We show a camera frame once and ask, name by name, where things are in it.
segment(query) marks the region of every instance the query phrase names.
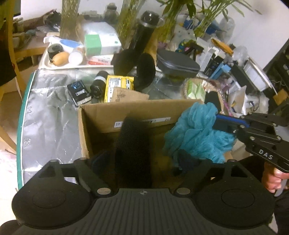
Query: wooden chair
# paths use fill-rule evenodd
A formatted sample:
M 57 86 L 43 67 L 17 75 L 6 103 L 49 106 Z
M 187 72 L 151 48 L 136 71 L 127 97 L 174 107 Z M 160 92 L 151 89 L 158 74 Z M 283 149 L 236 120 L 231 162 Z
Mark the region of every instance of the wooden chair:
M 9 55 L 12 63 L 15 66 L 15 73 L 16 77 L 14 78 L 16 81 L 16 86 L 18 93 L 22 99 L 22 95 L 25 93 L 26 89 L 26 84 L 24 80 L 21 77 L 20 71 L 18 69 L 16 59 L 15 59 L 15 54 L 14 54 L 14 48 L 13 48 L 13 15 L 14 15 L 14 6 L 15 6 L 15 0 L 8 0 L 8 14 L 6 15 L 6 24 L 4 24 L 3 27 L 5 28 L 5 35 L 4 38 L 6 40 L 8 49 L 9 49 Z M 5 85 L 0 86 L 0 102 L 3 98 L 3 95 L 5 93 Z M 16 144 L 14 141 L 9 137 L 9 135 L 4 131 L 4 129 L 0 126 L 0 140 L 5 142 L 9 150 L 13 153 L 16 154 Z

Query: white tray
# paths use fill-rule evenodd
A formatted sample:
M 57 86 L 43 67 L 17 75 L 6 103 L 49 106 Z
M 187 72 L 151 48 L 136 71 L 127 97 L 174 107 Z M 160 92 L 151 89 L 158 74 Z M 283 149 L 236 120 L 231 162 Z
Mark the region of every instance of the white tray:
M 78 69 L 78 68 L 113 68 L 113 65 L 89 65 L 88 62 L 85 60 L 82 62 L 81 65 L 72 65 L 70 63 L 63 65 L 63 66 L 55 66 L 50 63 L 49 55 L 47 52 L 47 48 L 42 56 L 42 59 L 39 63 L 39 68 L 42 69 L 49 69 L 49 70 L 60 70 L 60 69 Z

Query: screw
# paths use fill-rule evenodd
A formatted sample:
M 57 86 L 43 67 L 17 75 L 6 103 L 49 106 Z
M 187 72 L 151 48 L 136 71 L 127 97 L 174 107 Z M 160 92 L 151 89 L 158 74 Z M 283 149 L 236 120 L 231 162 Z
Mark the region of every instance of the screw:
M 111 190 L 110 188 L 99 188 L 96 192 L 100 195 L 107 195 L 111 193 Z
M 187 195 L 191 192 L 188 188 L 178 188 L 177 193 L 180 195 Z

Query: black tumbler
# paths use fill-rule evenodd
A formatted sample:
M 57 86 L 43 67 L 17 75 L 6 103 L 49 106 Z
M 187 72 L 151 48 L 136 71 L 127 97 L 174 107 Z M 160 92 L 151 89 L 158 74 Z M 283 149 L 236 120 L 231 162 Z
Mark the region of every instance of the black tumbler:
M 144 49 L 157 27 L 159 20 L 160 16 L 152 11 L 145 11 L 142 14 L 138 27 L 129 45 L 129 49 L 133 49 L 136 52 L 137 58 L 144 52 Z

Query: yellow packet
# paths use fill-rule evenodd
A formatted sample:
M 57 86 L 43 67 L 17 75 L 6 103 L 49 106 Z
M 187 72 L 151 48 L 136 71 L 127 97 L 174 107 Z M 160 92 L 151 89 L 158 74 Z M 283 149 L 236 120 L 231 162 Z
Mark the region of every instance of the yellow packet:
M 134 89 L 134 77 L 125 77 L 125 76 L 113 76 L 108 75 L 106 80 L 104 102 L 108 103 L 112 99 L 113 89 L 115 87 L 126 88 L 129 90 Z

